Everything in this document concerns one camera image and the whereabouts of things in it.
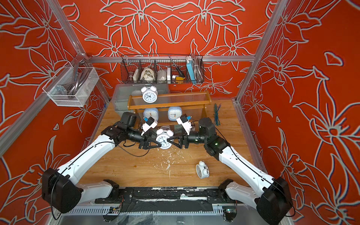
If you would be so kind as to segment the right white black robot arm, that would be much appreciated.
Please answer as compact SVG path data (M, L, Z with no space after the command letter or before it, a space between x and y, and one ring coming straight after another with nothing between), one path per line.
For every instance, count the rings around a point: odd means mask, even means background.
M227 197L256 209L269 225L278 225L288 216L294 205L285 179L275 179L241 156L210 118L199 120L198 131L193 130L190 117L185 114L176 121L182 126L183 132L170 137L167 140L169 143L178 148L188 148L191 143L203 144L210 156L228 166L249 185L245 187L227 179L219 186Z

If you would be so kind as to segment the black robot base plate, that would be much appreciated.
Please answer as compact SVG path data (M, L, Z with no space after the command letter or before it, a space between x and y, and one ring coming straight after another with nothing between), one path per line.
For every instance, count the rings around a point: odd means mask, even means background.
M120 206L121 212L220 212L220 206L235 207L218 187L126 187L116 199L98 198L96 205Z

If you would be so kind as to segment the blue rounded alarm clock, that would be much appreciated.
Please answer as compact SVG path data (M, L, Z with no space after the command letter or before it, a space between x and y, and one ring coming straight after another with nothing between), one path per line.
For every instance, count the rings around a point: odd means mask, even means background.
M154 120L158 121L159 119L159 111L157 108L147 108L143 112L144 118L149 119L152 117Z
M179 106L169 107L168 112L167 112L167 116L170 121L176 121L182 115L183 115L182 108Z

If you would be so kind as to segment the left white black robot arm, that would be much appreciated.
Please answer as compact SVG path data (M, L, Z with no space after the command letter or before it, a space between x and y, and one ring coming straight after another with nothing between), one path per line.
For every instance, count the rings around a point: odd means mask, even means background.
M158 122L154 118L145 118L142 129L134 129L137 115L125 112L121 120L105 128L101 134L83 151L58 168L49 168L42 175L43 200L60 213L67 213L79 203L96 199L117 202L120 198L120 186L109 179L102 182L79 185L85 173L104 155L126 140L139 144L139 148L150 150L159 148L154 128Z

